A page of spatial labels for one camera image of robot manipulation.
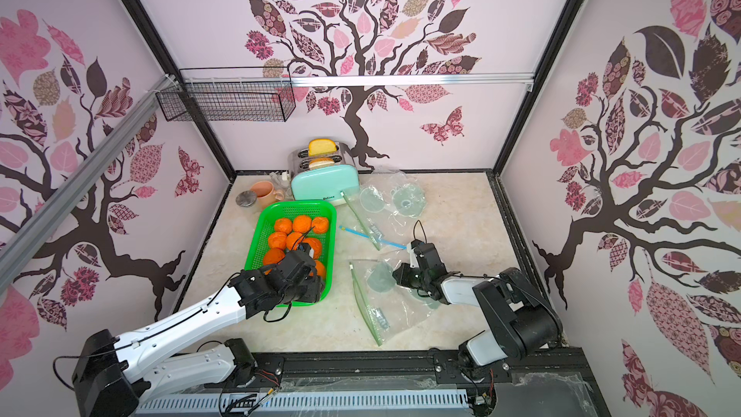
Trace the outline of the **orange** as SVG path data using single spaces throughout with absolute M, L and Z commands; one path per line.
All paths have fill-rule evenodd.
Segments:
M 285 259 L 286 253 L 280 248 L 270 248 L 264 258 L 262 258 L 263 266 L 271 266 L 272 264 L 279 264 Z
M 322 243 L 319 239 L 316 239 L 315 237 L 306 237 L 304 239 L 304 242 L 307 243 L 312 248 L 312 255 L 315 260 L 318 260 L 322 255 Z
M 293 231 L 299 234 L 309 233 L 312 229 L 313 220 L 308 215 L 299 215 L 293 220 Z
M 318 216 L 312 220 L 311 231 L 317 235 L 326 234 L 330 228 L 330 221 L 326 217 Z
M 279 218 L 274 222 L 274 231 L 289 235 L 293 232 L 293 221 L 289 218 Z
M 267 244 L 270 249 L 285 250 L 287 248 L 288 235 L 284 232 L 274 232 L 268 239 Z
M 296 250 L 298 245 L 301 243 L 302 239 L 304 239 L 304 235 L 302 233 L 297 233 L 297 232 L 290 233 L 286 238 L 287 251 Z
M 318 274 L 318 276 L 320 276 L 321 278 L 325 278 L 326 267 L 324 266 L 324 264 L 322 264 L 322 262 L 320 262 L 319 260 L 314 260 L 314 263 L 316 266 L 316 274 Z

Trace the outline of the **clear green-strip bag of oranges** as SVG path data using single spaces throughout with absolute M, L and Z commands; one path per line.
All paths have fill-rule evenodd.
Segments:
M 442 306 L 421 291 L 396 282 L 393 272 L 403 263 L 408 263 L 408 257 L 401 251 L 381 254 L 379 259 L 349 261 L 356 305 L 378 347 Z

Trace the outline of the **clear green-zip bag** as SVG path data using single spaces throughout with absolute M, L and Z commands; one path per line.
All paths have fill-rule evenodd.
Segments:
M 357 191 L 345 191 L 343 200 L 352 218 L 342 226 L 406 245 L 428 204 L 418 181 L 401 171 L 372 173 Z M 369 242 L 377 250 L 398 249 Z

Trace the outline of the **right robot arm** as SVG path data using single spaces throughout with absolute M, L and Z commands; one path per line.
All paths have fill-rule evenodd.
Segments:
M 445 305 L 480 308 L 487 328 L 458 347 L 466 367 L 523 359 L 561 339 L 563 324 L 540 291 L 518 268 L 495 276 L 449 271 L 435 245 L 414 239 L 409 263 L 393 271 L 395 282 Z

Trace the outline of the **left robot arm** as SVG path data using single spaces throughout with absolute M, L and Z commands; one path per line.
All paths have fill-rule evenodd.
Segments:
M 277 264 L 232 275 L 213 295 L 137 330 L 88 337 L 75 357 L 71 387 L 83 416 L 129 416 L 139 405 L 201 383 L 220 382 L 246 361 L 244 346 L 213 353 L 181 350 L 233 324 L 295 302 L 316 303 L 324 282 L 307 243 Z

